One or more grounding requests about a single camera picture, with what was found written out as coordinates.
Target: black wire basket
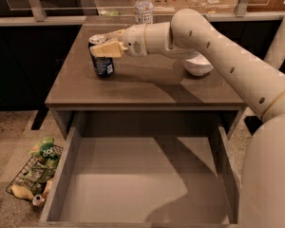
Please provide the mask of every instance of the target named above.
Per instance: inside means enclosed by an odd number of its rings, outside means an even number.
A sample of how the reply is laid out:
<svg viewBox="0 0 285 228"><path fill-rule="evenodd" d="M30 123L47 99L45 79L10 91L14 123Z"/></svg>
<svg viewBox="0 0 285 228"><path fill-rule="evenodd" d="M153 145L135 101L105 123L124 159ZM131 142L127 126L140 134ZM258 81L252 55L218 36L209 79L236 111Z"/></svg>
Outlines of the black wire basket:
<svg viewBox="0 0 285 228"><path fill-rule="evenodd" d="M54 151L56 152L56 154L60 157L62 152L63 152L63 147L54 145ZM17 184L19 186L25 186L27 187L28 190L31 190L32 186L35 184L34 181L31 180L27 180L25 178L25 176L27 175L27 173L29 172L29 170L31 169L31 167L35 164L40 164L39 161L31 156L30 159L28 160L28 162L25 164L25 166L21 169L21 171L17 174L17 176L10 182L9 186L7 187L6 191L10 194L12 194L11 191L11 187L14 184Z"/></svg>

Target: open drawer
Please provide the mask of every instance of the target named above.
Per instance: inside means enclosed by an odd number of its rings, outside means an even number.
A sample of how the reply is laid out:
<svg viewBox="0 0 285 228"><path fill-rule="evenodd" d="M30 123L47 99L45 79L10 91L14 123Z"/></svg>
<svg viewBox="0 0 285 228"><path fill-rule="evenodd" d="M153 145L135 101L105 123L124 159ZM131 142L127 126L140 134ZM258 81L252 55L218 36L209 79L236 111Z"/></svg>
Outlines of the open drawer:
<svg viewBox="0 0 285 228"><path fill-rule="evenodd" d="M216 112L78 112L39 225L237 227L239 183Z"/></svg>

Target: speckled floor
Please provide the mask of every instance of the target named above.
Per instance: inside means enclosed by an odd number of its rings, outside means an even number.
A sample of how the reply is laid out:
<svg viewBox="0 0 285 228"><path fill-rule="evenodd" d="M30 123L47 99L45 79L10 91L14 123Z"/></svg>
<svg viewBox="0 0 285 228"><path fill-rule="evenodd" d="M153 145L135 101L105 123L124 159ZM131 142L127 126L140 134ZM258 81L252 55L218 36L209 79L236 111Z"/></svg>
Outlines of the speckled floor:
<svg viewBox="0 0 285 228"><path fill-rule="evenodd" d="M243 119L250 114L249 109L244 112L229 141L239 171L251 138ZM37 225L42 209L5 190L29 160L29 150L36 143L44 137L54 138L58 146L66 143L50 112L40 130L30 130L35 116L36 111L0 112L0 228Z"/></svg>

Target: black can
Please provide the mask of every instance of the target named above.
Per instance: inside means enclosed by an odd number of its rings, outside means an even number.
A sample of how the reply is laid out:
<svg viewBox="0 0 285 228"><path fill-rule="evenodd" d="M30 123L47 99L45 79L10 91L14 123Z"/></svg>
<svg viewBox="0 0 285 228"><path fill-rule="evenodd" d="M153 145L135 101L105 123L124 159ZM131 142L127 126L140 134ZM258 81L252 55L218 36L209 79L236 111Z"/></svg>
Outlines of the black can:
<svg viewBox="0 0 285 228"><path fill-rule="evenodd" d="M113 58L111 57L95 57L91 53L91 48L95 45L104 43L106 39L102 35L93 35L88 39L88 49L92 58L95 73L99 76L106 77L114 72Z"/></svg>

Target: water bottle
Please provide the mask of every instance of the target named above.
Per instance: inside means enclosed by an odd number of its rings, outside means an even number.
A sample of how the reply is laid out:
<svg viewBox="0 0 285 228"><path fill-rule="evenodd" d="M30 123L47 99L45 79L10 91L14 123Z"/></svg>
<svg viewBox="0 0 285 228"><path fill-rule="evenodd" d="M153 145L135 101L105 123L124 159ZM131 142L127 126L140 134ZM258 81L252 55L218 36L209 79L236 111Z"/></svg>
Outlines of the water bottle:
<svg viewBox="0 0 285 228"><path fill-rule="evenodd" d="M153 23L153 4L151 0L137 0L135 2L135 21L137 24Z"/></svg>

